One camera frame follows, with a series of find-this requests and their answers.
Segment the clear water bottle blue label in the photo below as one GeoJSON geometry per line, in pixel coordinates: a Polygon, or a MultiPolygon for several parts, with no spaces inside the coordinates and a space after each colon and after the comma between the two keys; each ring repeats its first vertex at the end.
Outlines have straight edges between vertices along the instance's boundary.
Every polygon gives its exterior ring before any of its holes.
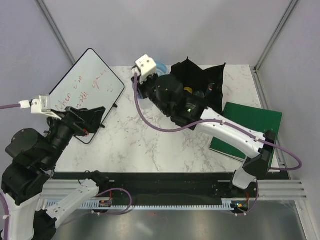
{"type": "Polygon", "coordinates": [[[196,91],[194,93],[195,96],[199,97],[199,98],[204,98],[205,97],[205,94],[203,91],[196,91]]]}

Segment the light blue headphones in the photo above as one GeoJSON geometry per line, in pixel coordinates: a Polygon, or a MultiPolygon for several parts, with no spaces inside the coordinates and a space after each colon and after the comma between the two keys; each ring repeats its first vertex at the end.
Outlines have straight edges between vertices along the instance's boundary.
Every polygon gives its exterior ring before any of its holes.
{"type": "Polygon", "coordinates": [[[156,61],[155,63],[156,63],[156,73],[158,74],[159,77],[168,74],[168,68],[165,64],[158,61],[156,61]]]}

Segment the silver blue energy drink can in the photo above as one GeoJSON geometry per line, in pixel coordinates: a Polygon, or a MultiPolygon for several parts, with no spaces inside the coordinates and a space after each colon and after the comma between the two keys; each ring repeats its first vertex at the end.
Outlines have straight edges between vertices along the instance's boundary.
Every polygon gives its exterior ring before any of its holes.
{"type": "Polygon", "coordinates": [[[216,91],[216,83],[215,82],[212,82],[210,83],[208,86],[207,86],[207,90],[206,90],[206,93],[205,93],[205,96],[209,96],[211,94],[213,94],[215,91],[216,91]]]}

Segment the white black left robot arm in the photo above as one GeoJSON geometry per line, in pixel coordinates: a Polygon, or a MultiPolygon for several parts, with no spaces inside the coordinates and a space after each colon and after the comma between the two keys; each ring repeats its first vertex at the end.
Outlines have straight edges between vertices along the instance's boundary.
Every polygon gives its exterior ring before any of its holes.
{"type": "Polygon", "coordinates": [[[2,175],[0,199],[3,204],[3,240],[50,240],[62,222],[82,203],[110,191],[108,178],[99,171],[87,179],[56,207],[37,210],[45,183],[73,137],[95,134],[106,109],[75,109],[47,112],[49,129],[39,133],[33,128],[18,131],[6,147],[12,163],[2,175]]]}

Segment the black canvas bag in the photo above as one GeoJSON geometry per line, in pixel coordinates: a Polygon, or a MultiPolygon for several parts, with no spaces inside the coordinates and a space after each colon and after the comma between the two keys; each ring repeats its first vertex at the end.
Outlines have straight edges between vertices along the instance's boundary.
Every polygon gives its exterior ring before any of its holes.
{"type": "Polygon", "coordinates": [[[204,99],[217,113],[223,114],[223,83],[225,64],[201,69],[188,58],[171,66],[170,73],[174,75],[184,87],[192,88],[193,92],[202,91],[204,99]],[[210,83],[216,84],[215,92],[206,96],[210,83]]]}

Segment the green binder folder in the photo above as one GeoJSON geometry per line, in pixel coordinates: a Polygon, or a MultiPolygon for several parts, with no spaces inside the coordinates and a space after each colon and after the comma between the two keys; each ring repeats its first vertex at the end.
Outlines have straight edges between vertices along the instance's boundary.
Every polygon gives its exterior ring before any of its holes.
{"type": "MultiPolygon", "coordinates": [[[[224,107],[224,117],[254,131],[261,133],[272,131],[278,134],[283,114],[278,111],[227,102],[224,107]]],[[[246,158],[243,152],[215,137],[209,149],[239,162],[244,162],[246,158]]]]}

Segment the whiteboard with red writing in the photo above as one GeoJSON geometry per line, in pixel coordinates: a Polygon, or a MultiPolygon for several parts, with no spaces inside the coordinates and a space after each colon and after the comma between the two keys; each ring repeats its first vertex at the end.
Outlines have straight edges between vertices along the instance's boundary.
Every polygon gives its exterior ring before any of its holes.
{"type": "Polygon", "coordinates": [[[124,83],[92,48],[87,49],[49,93],[52,110],[105,107],[102,122],[125,89],[124,83]]]}

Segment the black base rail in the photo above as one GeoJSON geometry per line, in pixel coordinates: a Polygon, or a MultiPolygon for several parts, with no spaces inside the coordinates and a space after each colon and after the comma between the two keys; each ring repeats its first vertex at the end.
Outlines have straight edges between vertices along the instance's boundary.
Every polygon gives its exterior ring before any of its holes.
{"type": "Polygon", "coordinates": [[[116,205],[220,204],[223,199],[256,197],[254,183],[246,190],[231,185],[231,173],[115,173],[100,193],[116,205]]]}

